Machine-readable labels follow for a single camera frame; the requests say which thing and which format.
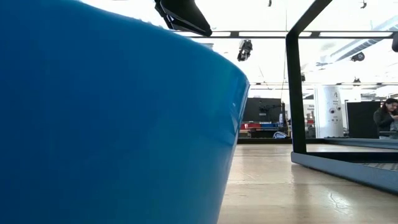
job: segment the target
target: white cylinder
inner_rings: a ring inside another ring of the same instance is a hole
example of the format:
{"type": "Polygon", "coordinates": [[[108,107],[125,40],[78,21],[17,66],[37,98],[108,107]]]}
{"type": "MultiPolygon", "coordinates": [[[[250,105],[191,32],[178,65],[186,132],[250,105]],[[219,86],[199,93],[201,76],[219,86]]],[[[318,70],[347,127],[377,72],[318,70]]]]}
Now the white cylinder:
{"type": "Polygon", "coordinates": [[[315,129],[317,138],[343,137],[343,114],[337,86],[315,87],[315,129]]]}

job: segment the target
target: woman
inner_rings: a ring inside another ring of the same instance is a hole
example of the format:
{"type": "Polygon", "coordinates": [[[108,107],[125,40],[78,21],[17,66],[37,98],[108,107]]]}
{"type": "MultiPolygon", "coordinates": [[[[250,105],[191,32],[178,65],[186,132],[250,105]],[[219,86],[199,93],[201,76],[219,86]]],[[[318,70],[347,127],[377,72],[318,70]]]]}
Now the woman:
{"type": "Polygon", "coordinates": [[[398,100],[389,98],[373,114],[380,139],[398,139],[398,134],[390,135],[381,131],[398,131],[398,100]]]}

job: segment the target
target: concrete floor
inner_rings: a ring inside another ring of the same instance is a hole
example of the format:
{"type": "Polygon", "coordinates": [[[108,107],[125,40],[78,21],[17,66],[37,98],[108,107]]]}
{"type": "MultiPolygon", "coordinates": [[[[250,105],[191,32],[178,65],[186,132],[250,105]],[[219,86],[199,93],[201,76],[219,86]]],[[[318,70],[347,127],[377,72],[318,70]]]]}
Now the concrete floor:
{"type": "MultiPolygon", "coordinates": [[[[377,149],[308,145],[308,150],[377,149]]],[[[293,164],[291,151],[283,144],[238,145],[218,223],[398,223],[398,197],[293,164]]]]}

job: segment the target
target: blue bucket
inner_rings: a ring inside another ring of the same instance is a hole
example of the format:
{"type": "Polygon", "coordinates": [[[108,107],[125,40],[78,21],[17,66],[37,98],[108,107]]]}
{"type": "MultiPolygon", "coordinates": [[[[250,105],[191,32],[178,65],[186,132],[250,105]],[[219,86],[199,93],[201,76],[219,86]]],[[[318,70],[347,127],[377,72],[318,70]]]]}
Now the blue bucket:
{"type": "Polygon", "coordinates": [[[1,224],[217,222],[242,71],[77,1],[1,1],[0,27],[1,224]]]}

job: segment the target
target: ceiling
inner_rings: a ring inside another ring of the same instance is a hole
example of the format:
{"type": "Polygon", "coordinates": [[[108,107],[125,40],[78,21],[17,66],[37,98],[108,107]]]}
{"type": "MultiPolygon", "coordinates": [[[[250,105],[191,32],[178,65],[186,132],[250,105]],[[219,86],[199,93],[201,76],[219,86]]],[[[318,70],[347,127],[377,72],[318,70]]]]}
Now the ceiling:
{"type": "MultiPolygon", "coordinates": [[[[107,11],[166,27],[151,0],[82,1],[107,11]]],[[[271,7],[267,6],[267,0],[196,0],[195,2],[213,30],[287,31],[313,0],[274,0],[271,7]]],[[[386,21],[393,20],[398,24],[398,0],[365,0],[365,2],[368,5],[361,9],[363,0],[333,0],[307,27],[307,30],[386,30],[383,26],[386,21]]],[[[284,39],[253,39],[251,57],[245,62],[236,60],[241,41],[239,39],[193,40],[212,45],[215,52],[236,64],[250,82],[262,83],[261,86],[252,86],[253,89],[271,91],[275,95],[287,95],[280,90],[287,89],[284,39]]],[[[300,62],[302,72],[306,76],[303,92],[312,91],[311,83],[352,83],[354,78],[359,78],[362,83],[398,83],[398,54],[391,50],[391,39],[382,40],[363,49],[366,58],[362,62],[352,62],[349,57],[339,61],[332,60],[333,57],[330,56],[334,52],[354,41],[300,39],[300,62]],[[331,64],[317,66],[317,62],[331,64]]],[[[345,48],[345,51],[350,51],[354,47],[345,48]]],[[[371,93],[378,87],[381,86],[367,85],[362,87],[362,92],[371,93]]]]}

